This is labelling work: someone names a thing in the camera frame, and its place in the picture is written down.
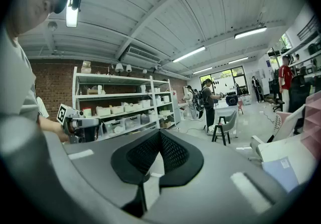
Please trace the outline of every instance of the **gray floor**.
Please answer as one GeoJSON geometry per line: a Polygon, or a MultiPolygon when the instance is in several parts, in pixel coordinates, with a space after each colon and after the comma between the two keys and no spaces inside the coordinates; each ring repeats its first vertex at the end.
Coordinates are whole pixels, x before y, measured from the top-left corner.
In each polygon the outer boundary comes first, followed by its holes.
{"type": "MultiPolygon", "coordinates": [[[[250,105],[243,106],[243,113],[240,111],[239,122],[238,122],[238,137],[236,138],[236,130],[234,129],[230,132],[231,144],[227,146],[233,150],[236,150],[242,156],[248,158],[255,156],[252,152],[252,149],[249,148],[251,142],[251,136],[256,135],[262,141],[266,142],[271,135],[273,135],[274,124],[268,119],[268,117],[274,121],[275,113],[272,110],[272,105],[269,103],[253,103],[250,105]]],[[[215,115],[215,122],[218,121],[218,114],[215,115]]],[[[194,136],[198,139],[207,140],[209,143],[212,143],[212,136],[208,136],[206,131],[203,130],[205,125],[204,117],[202,120],[193,121],[190,116],[186,117],[186,120],[181,121],[177,126],[173,126],[171,130],[185,133],[191,136],[194,136]]],[[[223,144],[222,138],[218,138],[215,143],[223,144]]],[[[252,161],[253,164],[260,165],[258,161],[252,161]]],[[[147,208],[150,208],[151,205],[157,200],[159,196],[158,188],[158,174],[164,174],[164,165],[163,159],[160,154],[158,154],[155,162],[150,168],[151,178],[148,182],[144,184],[145,198],[147,208]]]]}

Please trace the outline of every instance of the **white chair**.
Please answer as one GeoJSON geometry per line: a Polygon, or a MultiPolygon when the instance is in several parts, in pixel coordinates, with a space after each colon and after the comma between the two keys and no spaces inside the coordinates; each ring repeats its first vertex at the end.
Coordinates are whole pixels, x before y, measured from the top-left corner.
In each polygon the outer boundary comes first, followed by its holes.
{"type": "Polygon", "coordinates": [[[215,125],[212,142],[216,142],[217,137],[222,137],[223,138],[223,144],[226,146],[225,135],[227,135],[227,139],[229,141],[229,144],[231,143],[229,131],[235,125],[235,121],[236,121],[236,117],[237,117],[236,114],[237,114],[237,111],[234,111],[230,116],[220,117],[220,119],[221,118],[224,119],[225,124],[215,125]],[[221,133],[216,133],[217,128],[221,131],[221,133]]]}
{"type": "MultiPolygon", "coordinates": [[[[273,135],[267,141],[267,143],[282,140],[291,136],[297,120],[299,118],[302,118],[302,112],[304,107],[305,104],[293,113],[285,113],[282,111],[278,111],[275,116],[273,135]]],[[[260,144],[265,144],[265,142],[260,140],[257,136],[251,137],[250,147],[252,147],[253,153],[258,154],[259,156],[261,156],[260,151],[258,149],[258,146],[260,144]]]]}

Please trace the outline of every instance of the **white ceiling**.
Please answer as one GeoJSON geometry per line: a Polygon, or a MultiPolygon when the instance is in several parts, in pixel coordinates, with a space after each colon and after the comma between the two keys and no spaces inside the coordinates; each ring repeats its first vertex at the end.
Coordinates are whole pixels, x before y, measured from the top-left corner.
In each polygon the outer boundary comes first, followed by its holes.
{"type": "Polygon", "coordinates": [[[121,60],[132,44],[159,57],[163,70],[188,75],[218,62],[259,57],[285,33],[303,4],[304,0],[82,0],[76,28],[66,27],[64,10],[19,42],[31,59],[102,62],[121,60]],[[266,12],[260,16],[263,7],[266,12]],[[234,39],[234,34],[255,28],[259,18],[266,32],[234,39]],[[47,28],[52,20],[58,24],[53,32],[47,28]],[[202,45],[205,51],[172,63],[202,45]]]}

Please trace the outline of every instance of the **brick wall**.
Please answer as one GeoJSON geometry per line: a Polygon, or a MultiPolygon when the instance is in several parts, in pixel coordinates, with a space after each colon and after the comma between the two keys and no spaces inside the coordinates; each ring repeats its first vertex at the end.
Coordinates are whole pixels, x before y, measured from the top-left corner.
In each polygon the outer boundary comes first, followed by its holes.
{"type": "MultiPolygon", "coordinates": [[[[79,60],[30,60],[33,73],[36,76],[36,94],[39,96],[46,106],[49,114],[49,119],[55,121],[58,113],[58,109],[61,103],[72,106],[72,78],[74,73],[74,67],[78,67],[77,72],[80,72],[82,61],[79,60]]],[[[91,73],[99,71],[101,74],[107,73],[107,67],[110,64],[92,62],[91,73]]],[[[130,73],[132,77],[149,78],[152,75],[148,72],[146,76],[142,74],[141,70],[133,69],[130,73]]],[[[171,87],[177,91],[178,101],[183,102],[183,86],[187,85],[185,80],[168,77],[165,75],[155,73],[153,79],[163,80],[170,79],[171,87]]],[[[125,85],[109,85],[104,86],[106,93],[128,93],[135,92],[136,86],[125,85]]],[[[137,98],[127,98],[126,102],[137,102],[137,98]]],[[[95,109],[99,106],[120,105],[121,99],[116,100],[99,100],[81,102],[81,108],[91,107],[95,109]]]]}

